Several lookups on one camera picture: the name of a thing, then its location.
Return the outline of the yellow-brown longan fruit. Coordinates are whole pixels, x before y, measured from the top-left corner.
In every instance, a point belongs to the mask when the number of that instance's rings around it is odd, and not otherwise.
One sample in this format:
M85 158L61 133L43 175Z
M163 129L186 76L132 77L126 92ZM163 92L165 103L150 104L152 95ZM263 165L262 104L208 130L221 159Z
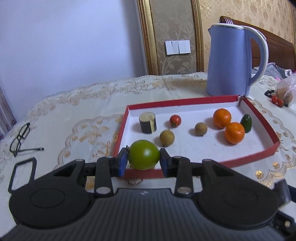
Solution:
M170 130L164 130L159 135L159 140L163 144L163 146L168 147L174 142L175 135Z

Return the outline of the large green tomato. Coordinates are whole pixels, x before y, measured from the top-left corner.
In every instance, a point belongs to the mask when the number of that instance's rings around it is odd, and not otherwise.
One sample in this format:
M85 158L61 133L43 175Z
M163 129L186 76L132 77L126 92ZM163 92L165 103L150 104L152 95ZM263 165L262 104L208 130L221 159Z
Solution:
M148 140L138 140L129 149L128 161L136 170L154 168L160 159L158 147Z

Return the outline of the small green-yellow fruit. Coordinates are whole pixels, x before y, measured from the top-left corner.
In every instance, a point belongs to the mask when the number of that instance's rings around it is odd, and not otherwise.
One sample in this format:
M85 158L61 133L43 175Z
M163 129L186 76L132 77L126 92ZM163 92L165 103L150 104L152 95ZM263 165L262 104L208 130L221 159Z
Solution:
M208 126L203 122L197 123L195 125L195 134L197 136L205 135L207 133L207 130L208 130Z

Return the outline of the cut eggplant piece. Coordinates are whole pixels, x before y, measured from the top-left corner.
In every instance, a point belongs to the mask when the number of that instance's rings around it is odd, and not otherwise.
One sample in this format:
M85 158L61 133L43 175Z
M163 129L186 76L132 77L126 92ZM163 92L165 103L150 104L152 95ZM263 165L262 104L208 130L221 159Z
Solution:
M157 129L156 115L152 112L144 112L139 116L139 123L143 133L151 134Z

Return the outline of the orange mandarin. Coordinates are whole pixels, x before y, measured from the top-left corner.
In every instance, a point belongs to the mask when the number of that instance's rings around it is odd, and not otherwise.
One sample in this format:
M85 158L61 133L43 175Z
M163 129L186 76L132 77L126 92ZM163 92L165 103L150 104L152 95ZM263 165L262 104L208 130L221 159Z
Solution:
M213 123L217 128L223 129L231 123L231 113L224 108L217 109L213 114Z
M245 129L241 123L232 122L226 126L224 130L224 137L226 140L236 145L244 139L245 136Z

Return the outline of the dark green cucumber piece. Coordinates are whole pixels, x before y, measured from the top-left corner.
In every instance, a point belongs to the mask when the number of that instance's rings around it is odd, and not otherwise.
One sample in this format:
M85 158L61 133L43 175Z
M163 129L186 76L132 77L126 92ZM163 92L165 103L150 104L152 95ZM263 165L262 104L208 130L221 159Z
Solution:
M252 118L249 114L245 114L241 121L240 124L244 127L244 130L246 133L251 131L252 128Z

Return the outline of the cream embroidered tablecloth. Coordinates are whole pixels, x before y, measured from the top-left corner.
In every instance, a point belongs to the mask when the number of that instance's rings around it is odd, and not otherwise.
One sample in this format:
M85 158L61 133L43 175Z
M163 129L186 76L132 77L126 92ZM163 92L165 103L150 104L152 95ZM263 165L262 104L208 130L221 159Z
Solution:
M127 105L204 97L206 79L203 72L123 79L61 92L36 104L1 140L1 235L15 226L8 192L15 163L35 157L36 176L40 177L77 158L96 161L112 153ZM275 155L237 171L267 186L282 178L295 185L295 106L278 108L265 97L276 84L274 78L264 75L252 85L250 96L275 130L280 147ZM31 124L31 131L21 148L45 150L14 157L9 151L11 142L26 123Z

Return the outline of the red shallow cardboard box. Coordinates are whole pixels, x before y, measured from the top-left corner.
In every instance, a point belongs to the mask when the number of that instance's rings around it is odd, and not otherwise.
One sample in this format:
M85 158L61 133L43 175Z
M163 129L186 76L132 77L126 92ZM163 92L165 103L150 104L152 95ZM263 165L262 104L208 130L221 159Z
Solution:
M213 123L213 114L220 108L231 113L232 122L240 122L245 114L252 118L251 131L236 145L229 143L224 137L224 130ZM146 134L141 130L139 116L144 112L156 115L157 129L154 133ZM169 122L174 114L182 119L177 128L172 128ZM200 122L208 126L207 133L203 136L195 134L195 125ZM195 163L212 159L230 168L272 156L280 145L275 131L257 108L245 97L233 95L128 105L113 153L117 155L122 148L137 140L148 140L162 148L159 135L164 130L170 130L175 135L174 142L166 147L170 156L187 157Z

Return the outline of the black eyeglasses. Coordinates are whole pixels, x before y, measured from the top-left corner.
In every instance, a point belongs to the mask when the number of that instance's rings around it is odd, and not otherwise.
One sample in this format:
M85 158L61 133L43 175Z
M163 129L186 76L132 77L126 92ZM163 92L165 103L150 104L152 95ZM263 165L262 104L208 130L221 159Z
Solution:
M30 129L31 124L26 123L24 124L21 129L19 130L17 136L13 139L11 142L9 151L10 153L13 154L14 157L18 155L18 153L22 152L29 152L29 151L44 151L45 149L43 147L38 147L38 148L28 148L28 149L22 149L22 141L27 138L29 135L31 129Z

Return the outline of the pink curtain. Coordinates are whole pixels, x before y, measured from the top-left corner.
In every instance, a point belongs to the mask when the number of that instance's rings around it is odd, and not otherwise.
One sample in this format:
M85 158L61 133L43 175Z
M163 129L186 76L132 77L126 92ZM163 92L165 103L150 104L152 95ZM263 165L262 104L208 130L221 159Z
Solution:
M16 124L16 119L7 103L2 88L0 87L0 136L1 140Z

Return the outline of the red cherry tomato pair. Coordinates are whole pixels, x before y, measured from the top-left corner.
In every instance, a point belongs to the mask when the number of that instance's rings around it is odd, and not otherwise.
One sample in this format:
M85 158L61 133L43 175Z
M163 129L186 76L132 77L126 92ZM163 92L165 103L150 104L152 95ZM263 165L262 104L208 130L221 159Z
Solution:
M284 102L281 99L279 99L276 95L273 95L271 97L271 102L280 108L284 106Z

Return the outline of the plastic bag with brush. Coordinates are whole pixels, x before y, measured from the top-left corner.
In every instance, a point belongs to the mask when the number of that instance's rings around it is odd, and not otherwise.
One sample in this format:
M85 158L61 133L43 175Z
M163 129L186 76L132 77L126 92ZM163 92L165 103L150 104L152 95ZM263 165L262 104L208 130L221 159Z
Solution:
M290 107L295 103L295 81L290 78L282 79L275 90L267 90L264 95L270 99L276 95L284 102L285 107Z

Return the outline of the brown wooden headboard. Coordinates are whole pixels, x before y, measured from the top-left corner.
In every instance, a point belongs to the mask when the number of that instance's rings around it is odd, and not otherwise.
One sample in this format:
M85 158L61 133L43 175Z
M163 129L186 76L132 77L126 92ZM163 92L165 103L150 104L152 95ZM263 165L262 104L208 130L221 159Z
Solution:
M292 43L260 27L239 20L234 20L227 16L221 16L220 23L233 23L235 25L248 26L259 30L266 37L269 49L268 62L274 62L281 68L291 69L292 71L295 71L295 50Z

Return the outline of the gold picture frame moulding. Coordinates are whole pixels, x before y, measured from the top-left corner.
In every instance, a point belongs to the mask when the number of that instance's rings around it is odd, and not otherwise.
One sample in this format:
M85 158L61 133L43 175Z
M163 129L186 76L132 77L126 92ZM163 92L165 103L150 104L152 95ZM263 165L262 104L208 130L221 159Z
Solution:
M199 1L135 1L148 75L204 71ZM166 42L188 41L187 52L168 54Z

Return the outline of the white wall switch panel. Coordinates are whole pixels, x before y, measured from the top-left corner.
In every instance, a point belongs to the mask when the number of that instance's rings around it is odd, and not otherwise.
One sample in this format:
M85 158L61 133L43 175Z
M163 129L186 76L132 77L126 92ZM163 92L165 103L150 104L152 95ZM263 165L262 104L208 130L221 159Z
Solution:
M167 55L190 54L191 45L189 40L165 41Z

